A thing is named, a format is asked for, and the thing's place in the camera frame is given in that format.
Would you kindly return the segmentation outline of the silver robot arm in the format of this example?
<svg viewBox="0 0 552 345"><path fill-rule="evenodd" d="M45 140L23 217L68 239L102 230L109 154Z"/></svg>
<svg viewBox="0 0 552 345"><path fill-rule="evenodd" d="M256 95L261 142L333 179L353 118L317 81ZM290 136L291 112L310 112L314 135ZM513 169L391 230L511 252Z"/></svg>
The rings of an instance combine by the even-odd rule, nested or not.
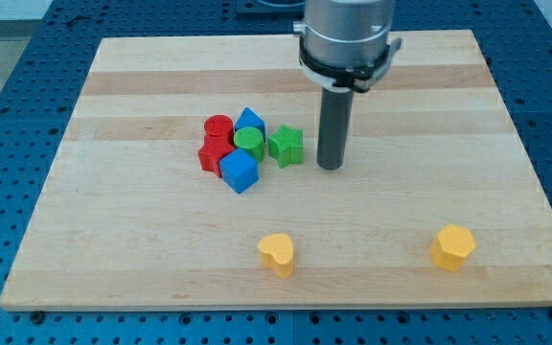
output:
<svg viewBox="0 0 552 345"><path fill-rule="evenodd" d="M308 0L293 24L304 75L334 93L365 93L388 72L403 41L389 40L395 0Z"/></svg>

